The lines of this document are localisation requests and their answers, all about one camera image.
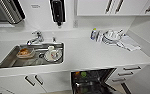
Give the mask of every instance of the wall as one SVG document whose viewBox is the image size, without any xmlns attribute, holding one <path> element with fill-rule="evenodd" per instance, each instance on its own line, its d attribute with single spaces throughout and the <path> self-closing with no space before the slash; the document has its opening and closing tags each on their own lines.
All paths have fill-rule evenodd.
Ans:
<svg viewBox="0 0 150 94">
<path fill-rule="evenodd" d="M 142 47 L 142 50 L 150 56 L 150 17 L 136 17 L 131 28 L 127 32 Z M 150 66 L 146 66 L 137 73 L 129 82 L 129 88 L 133 94 L 150 94 Z"/>
<path fill-rule="evenodd" d="M 59 34 L 64 37 L 72 36 L 77 38 L 86 36 L 87 34 L 88 37 L 94 27 L 98 30 L 123 29 L 126 32 L 135 19 L 135 17 L 77 17 L 75 16 L 77 0 L 65 0 L 66 22 L 59 29 L 52 20 L 49 0 L 19 1 L 26 15 L 26 19 L 13 28 L 0 28 L 1 41 L 28 40 L 34 38 L 31 32 L 35 30 L 42 31 L 45 38 L 51 38 L 57 35 L 60 37 Z M 32 8 L 32 5 L 38 5 L 40 7 Z"/>
</svg>

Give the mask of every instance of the paper towel dispenser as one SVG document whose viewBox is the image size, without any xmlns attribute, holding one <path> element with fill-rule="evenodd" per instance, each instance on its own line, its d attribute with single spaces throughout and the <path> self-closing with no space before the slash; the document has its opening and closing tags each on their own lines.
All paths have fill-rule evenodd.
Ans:
<svg viewBox="0 0 150 94">
<path fill-rule="evenodd" d="M 0 22 L 17 24 L 25 18 L 18 0 L 0 0 Z"/>
<path fill-rule="evenodd" d="M 50 0 L 53 21 L 60 27 L 65 22 L 64 0 Z"/>
</svg>

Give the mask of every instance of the stainless steel sink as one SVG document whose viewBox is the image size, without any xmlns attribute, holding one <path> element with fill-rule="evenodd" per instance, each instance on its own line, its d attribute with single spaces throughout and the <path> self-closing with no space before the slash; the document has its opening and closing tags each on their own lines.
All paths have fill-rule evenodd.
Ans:
<svg viewBox="0 0 150 94">
<path fill-rule="evenodd" d="M 54 46 L 55 49 L 62 51 L 62 56 L 56 61 L 47 61 L 43 56 L 49 46 Z M 34 48 L 35 55 L 32 58 L 18 58 L 17 53 L 23 48 Z M 24 67 L 24 66 L 37 66 L 48 64 L 60 64 L 63 62 L 63 43 L 46 43 L 46 44 L 34 44 L 34 45 L 18 45 L 15 46 L 6 58 L 0 63 L 0 68 L 12 68 L 12 67 Z"/>
</svg>

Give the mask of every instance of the white countertop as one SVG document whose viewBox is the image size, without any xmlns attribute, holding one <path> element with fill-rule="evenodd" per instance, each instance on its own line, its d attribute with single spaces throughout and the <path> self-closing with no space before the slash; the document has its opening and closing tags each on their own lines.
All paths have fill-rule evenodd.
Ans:
<svg viewBox="0 0 150 94">
<path fill-rule="evenodd" d="M 64 43 L 63 63 L 2 68 L 0 69 L 0 77 L 59 71 L 104 69 L 134 64 L 150 64 L 150 57 L 141 50 L 130 52 L 117 46 L 96 43 L 90 38 L 60 38 L 57 39 L 57 41 Z M 26 43 L 26 41 L 23 40 L 1 41 L 0 63 L 14 46 L 24 43 Z"/>
</svg>

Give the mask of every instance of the white drawer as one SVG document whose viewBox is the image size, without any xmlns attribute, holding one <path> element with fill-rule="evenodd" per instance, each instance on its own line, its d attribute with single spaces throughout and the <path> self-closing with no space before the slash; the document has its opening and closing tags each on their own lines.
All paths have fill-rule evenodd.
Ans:
<svg viewBox="0 0 150 94">
<path fill-rule="evenodd" d="M 120 84 L 120 83 L 124 83 L 127 79 L 128 79 L 127 77 L 113 78 L 113 79 L 108 79 L 106 83 L 109 85 Z"/>
<path fill-rule="evenodd" d="M 129 66 L 119 66 L 117 69 L 111 74 L 109 79 L 119 78 L 119 77 L 130 77 L 134 74 L 138 73 L 142 68 L 144 68 L 145 64 L 139 65 L 129 65 Z"/>
</svg>

